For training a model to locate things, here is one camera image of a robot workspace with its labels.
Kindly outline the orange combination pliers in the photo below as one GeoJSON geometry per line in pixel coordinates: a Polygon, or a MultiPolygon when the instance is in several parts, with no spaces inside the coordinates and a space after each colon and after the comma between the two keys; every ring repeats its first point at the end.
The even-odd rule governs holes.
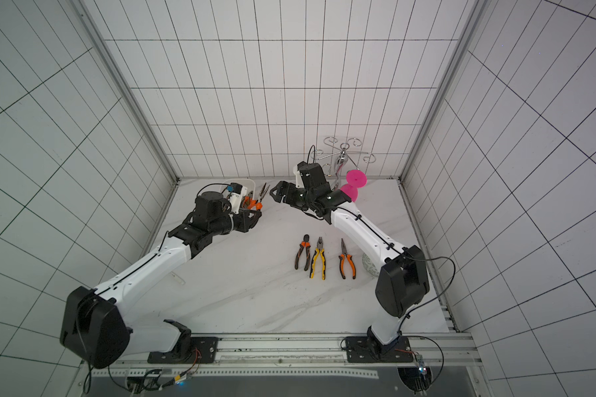
{"type": "Polygon", "coordinates": [[[268,183],[265,182],[263,187],[260,190],[255,190],[249,193],[242,202],[242,209],[247,210],[262,210],[263,209],[263,199],[265,198],[266,194],[268,193],[269,186],[268,183]]]}

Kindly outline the white plastic storage box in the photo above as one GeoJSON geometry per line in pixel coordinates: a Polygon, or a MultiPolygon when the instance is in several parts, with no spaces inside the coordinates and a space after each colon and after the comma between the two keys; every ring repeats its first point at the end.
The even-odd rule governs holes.
{"type": "Polygon", "coordinates": [[[253,195],[256,190],[256,183],[254,180],[248,178],[236,178],[225,181],[228,185],[227,191],[230,195],[253,195]]]}

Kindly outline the orange diagonal cutting pliers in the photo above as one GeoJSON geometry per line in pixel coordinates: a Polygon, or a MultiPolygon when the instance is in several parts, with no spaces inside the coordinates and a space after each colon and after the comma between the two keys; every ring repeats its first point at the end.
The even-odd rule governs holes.
{"type": "Polygon", "coordinates": [[[311,268],[311,243],[310,243],[310,235],[309,234],[304,235],[304,237],[301,241],[301,244],[299,246],[298,252],[296,253],[296,258],[295,258],[295,262],[294,262],[294,268],[296,270],[298,270],[300,268],[301,256],[303,253],[306,254],[303,270],[309,271],[309,269],[311,268]]]}

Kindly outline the yellow combination pliers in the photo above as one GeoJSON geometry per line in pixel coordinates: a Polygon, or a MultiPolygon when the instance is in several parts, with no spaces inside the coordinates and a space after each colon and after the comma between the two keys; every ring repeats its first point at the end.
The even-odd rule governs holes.
{"type": "Polygon", "coordinates": [[[315,278],[317,266],[319,263],[321,263],[321,279],[323,281],[325,281],[326,280],[327,262],[326,262],[326,257],[324,254],[324,240],[322,237],[318,238],[318,241],[316,244],[316,252],[312,258],[311,271],[310,271],[311,279],[315,278]]]}

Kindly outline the orange long nose pliers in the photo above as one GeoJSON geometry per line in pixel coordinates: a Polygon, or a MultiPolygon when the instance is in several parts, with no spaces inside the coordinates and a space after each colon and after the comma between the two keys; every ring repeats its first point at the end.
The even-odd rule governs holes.
{"type": "Polygon", "coordinates": [[[347,275],[345,273],[345,266],[349,265],[351,269],[351,279],[355,280],[357,277],[357,270],[356,266],[353,261],[353,257],[349,255],[347,246],[345,244],[344,239],[341,239],[340,242],[341,246],[341,254],[339,255],[339,273],[343,280],[347,279],[347,275]]]}

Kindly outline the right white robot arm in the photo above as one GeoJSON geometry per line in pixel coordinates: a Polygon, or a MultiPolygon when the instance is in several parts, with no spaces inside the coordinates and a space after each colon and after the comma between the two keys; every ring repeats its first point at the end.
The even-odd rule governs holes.
{"type": "Polygon", "coordinates": [[[426,259],[420,248],[406,247],[389,238],[359,211],[349,195],[331,190],[328,184],[308,190],[281,181],[270,195],[278,203],[339,229],[369,257],[379,271],[375,295],[380,308],[368,329],[368,338],[376,347],[392,346],[409,309],[420,304],[430,291],[426,259]]]}

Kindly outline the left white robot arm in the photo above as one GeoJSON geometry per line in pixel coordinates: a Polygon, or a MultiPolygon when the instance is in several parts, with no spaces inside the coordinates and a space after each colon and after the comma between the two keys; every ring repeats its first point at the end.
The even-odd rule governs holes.
{"type": "Polygon", "coordinates": [[[194,353],[188,327],[171,319],[133,325],[125,317],[154,285],[198,256],[214,237],[254,228],[262,207],[242,203],[243,196],[236,193],[197,195],[193,211],[146,256],[93,289],[74,289],[66,300],[61,345],[95,369],[139,353],[151,354],[153,362],[187,362],[194,353]]]}

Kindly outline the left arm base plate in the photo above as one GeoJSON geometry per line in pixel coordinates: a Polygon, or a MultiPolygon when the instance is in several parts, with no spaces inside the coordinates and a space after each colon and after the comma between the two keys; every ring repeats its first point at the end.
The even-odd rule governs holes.
{"type": "Polygon", "coordinates": [[[217,337],[185,337],[170,352],[151,352],[147,362],[157,365],[212,364],[218,349],[217,337]]]}

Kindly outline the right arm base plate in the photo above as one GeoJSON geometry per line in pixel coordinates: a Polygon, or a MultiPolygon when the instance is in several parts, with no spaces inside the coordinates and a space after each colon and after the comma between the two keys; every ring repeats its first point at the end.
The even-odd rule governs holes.
{"type": "Polygon", "coordinates": [[[346,337],[342,344],[347,354],[349,363],[374,364],[374,363],[412,363],[415,362],[415,353],[412,352],[407,337],[396,337],[387,345],[382,345],[374,337],[346,337]]]}

